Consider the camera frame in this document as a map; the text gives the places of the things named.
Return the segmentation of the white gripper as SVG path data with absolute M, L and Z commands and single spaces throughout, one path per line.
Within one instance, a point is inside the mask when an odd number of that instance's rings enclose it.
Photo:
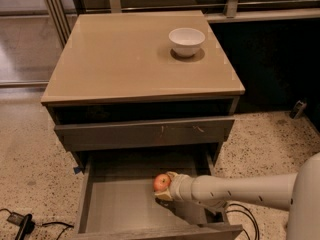
M 171 180 L 169 190 L 157 191 L 155 197 L 163 201 L 192 201 L 192 183 L 194 179 L 185 174 L 167 171 Z

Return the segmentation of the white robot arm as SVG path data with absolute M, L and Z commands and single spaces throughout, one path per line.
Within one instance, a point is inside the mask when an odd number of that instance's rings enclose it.
M 320 153 L 296 173 L 248 178 L 156 176 L 155 196 L 165 201 L 240 201 L 289 213 L 287 240 L 320 240 Z

